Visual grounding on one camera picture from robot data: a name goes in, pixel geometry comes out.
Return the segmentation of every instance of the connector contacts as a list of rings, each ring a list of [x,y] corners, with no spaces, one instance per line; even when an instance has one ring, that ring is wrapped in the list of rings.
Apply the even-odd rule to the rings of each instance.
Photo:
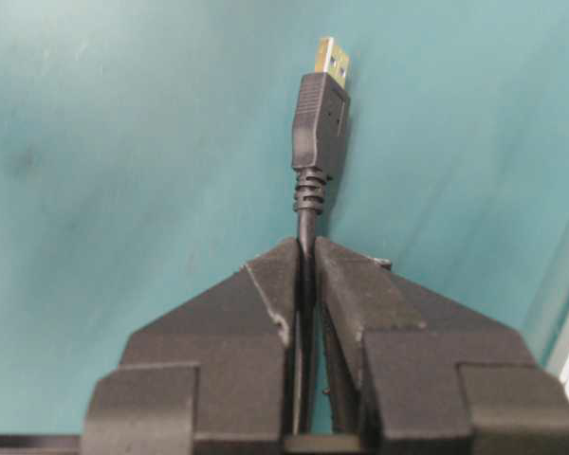
[[[349,67],[350,57],[335,43],[335,38],[332,36],[321,38],[316,52],[314,72],[329,73],[341,88],[344,88]]]

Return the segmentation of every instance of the black cable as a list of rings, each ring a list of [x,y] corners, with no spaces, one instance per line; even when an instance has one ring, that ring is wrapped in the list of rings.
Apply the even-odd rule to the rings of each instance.
[[[348,56],[333,38],[323,38],[315,72],[302,78],[293,120],[295,211],[301,251],[301,297],[295,323],[292,432],[310,429],[316,386],[316,276],[314,243],[325,186],[343,160],[350,98],[344,90]]]
[[[298,212],[298,241],[302,253],[301,305],[296,317],[295,390],[293,400],[293,434],[306,432],[311,426],[316,384],[316,276],[314,243],[316,221],[322,212],[326,179],[320,171],[304,170],[298,175],[295,210]]]

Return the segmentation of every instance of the ribbed strain relief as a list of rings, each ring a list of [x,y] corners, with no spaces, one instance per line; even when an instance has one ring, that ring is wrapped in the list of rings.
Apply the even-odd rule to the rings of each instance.
[[[318,168],[305,168],[297,173],[293,210],[312,209],[322,213],[326,174]]]

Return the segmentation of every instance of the blue-green wall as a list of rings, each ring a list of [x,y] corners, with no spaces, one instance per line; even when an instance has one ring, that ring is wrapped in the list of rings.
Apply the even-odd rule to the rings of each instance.
[[[569,1],[0,0],[0,431],[79,431],[129,332],[294,233],[290,123],[324,34],[353,97],[329,235],[538,320],[543,356]]]

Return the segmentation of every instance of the metal connector tip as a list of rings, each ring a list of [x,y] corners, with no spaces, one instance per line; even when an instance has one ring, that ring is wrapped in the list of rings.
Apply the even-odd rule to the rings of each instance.
[[[345,87],[348,76],[350,57],[335,43],[335,38],[325,36],[319,41],[319,50],[316,52],[314,71],[329,73],[341,88]]]

